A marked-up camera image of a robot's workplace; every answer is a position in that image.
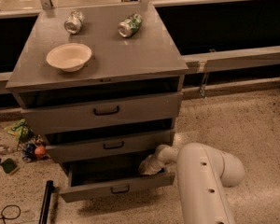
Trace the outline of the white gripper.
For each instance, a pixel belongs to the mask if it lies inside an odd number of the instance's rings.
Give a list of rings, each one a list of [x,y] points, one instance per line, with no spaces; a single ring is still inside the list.
[[[141,161],[138,171],[141,175],[155,175],[164,166],[165,163],[160,161],[156,155],[149,155],[143,161]]]

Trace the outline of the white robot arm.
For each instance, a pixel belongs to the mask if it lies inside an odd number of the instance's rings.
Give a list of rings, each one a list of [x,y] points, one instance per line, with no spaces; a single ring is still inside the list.
[[[224,189],[243,181],[242,162],[201,143],[189,143],[180,149],[160,145],[141,162],[139,173],[154,175],[173,162],[184,224],[235,224]]]

